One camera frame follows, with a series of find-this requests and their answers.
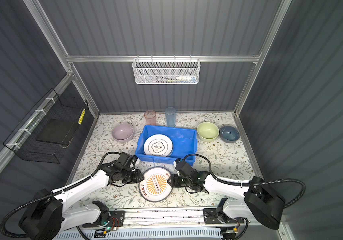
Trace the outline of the white plate blue rim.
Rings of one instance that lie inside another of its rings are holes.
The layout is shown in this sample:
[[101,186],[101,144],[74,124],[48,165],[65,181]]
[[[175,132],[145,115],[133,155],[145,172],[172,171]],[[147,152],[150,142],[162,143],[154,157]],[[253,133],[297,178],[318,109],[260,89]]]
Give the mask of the white plate blue rim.
[[173,151],[173,143],[168,136],[156,134],[145,141],[143,149],[146,155],[168,157]]

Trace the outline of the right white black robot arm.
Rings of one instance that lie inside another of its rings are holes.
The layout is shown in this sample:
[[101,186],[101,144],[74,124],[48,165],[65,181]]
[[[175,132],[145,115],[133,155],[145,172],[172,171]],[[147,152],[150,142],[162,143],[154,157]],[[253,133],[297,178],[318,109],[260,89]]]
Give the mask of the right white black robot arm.
[[265,185],[262,178],[253,177],[250,183],[263,185],[247,187],[249,181],[215,178],[208,171],[197,171],[182,159],[177,159],[174,166],[177,173],[167,180],[172,188],[190,188],[198,193],[225,196],[216,209],[221,222],[253,217],[263,226],[278,230],[285,198],[270,185]]

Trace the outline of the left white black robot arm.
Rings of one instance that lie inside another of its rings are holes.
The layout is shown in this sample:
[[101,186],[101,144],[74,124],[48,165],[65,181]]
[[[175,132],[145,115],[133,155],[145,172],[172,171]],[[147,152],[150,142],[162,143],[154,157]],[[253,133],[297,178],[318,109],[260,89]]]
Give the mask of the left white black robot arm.
[[73,205],[90,193],[121,181],[137,184],[144,177],[136,169],[137,156],[120,153],[117,160],[100,163],[91,175],[71,185],[49,192],[42,190],[36,194],[41,199],[28,206],[19,227],[32,240],[52,240],[57,234],[84,224],[92,224],[111,230],[119,225],[109,208],[100,201],[93,201],[85,207]]

